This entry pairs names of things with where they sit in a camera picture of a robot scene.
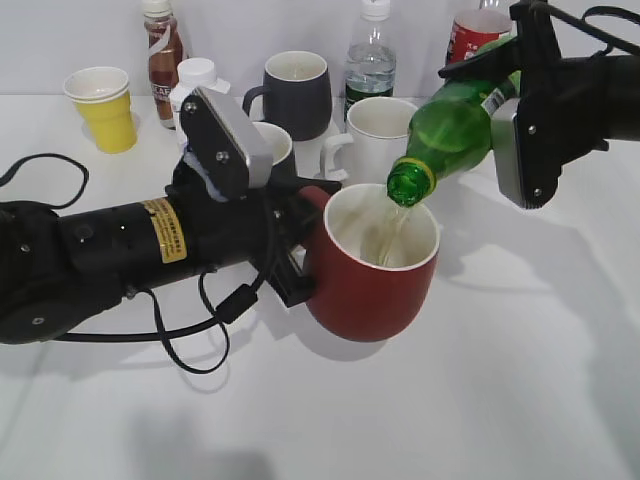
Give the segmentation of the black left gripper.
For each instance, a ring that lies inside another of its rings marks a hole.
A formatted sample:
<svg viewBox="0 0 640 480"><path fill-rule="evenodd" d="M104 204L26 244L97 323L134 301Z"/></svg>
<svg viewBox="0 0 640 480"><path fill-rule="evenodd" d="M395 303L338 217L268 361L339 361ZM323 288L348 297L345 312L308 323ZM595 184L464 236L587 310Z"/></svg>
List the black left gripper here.
<svg viewBox="0 0 640 480"><path fill-rule="evenodd" d="M299 191L316 187L334 195L339 181L304 177L270 179L266 194L269 211L256 190L243 199L218 202L204 191L204 183L182 160L176 165L166 193L181 209L185 236L192 242L191 258L199 266L224 268L247 261L257 270L265 265L269 231L275 231L275 260L269 285L286 307L307 302L314 293L314 279L305 274L293 250L311 235L319 210Z"/></svg>

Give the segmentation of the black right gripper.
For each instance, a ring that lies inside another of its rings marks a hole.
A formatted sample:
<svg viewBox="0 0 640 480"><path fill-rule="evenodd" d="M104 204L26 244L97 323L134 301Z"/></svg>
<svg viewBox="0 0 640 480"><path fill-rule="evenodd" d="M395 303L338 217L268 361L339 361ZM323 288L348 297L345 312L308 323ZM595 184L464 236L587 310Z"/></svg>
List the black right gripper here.
<svg viewBox="0 0 640 480"><path fill-rule="evenodd" d="M469 59L444 66L439 77L501 80L522 67L517 120L519 149L527 163L564 165L592 151L608 151L604 109L610 48L563 57L553 19L593 37L596 29L546 1L521 1L511 15L518 37L485 44Z"/></svg>

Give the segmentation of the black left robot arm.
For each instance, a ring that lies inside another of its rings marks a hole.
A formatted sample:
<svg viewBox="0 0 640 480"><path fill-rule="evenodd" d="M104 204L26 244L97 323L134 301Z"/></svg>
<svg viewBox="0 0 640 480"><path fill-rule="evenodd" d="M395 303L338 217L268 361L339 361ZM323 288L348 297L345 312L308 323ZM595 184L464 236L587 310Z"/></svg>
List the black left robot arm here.
<svg viewBox="0 0 640 480"><path fill-rule="evenodd" d="M274 174L264 190L219 202L179 163L161 198L59 216L54 206L1 206L1 340L26 344L148 342L151 335L83 335L77 327L128 297L248 262L255 283L237 287L212 314L229 324L270 285L287 306L306 302L313 279L292 259L321 217L304 178Z"/></svg>

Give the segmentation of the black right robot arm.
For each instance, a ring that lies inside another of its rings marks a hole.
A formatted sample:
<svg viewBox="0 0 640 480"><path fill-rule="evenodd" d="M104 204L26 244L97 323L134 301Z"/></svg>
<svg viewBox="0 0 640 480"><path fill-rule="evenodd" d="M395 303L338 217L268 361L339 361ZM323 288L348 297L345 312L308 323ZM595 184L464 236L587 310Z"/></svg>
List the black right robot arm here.
<svg viewBox="0 0 640 480"><path fill-rule="evenodd" d="M546 1L510 9L517 35L486 53L450 64L443 79L500 79L521 74L515 115L522 169L560 169L611 140L639 138L639 47L588 22L609 16L638 23L638 14L595 6L576 18ZM563 57L552 22L559 20L605 47L586 57Z"/></svg>

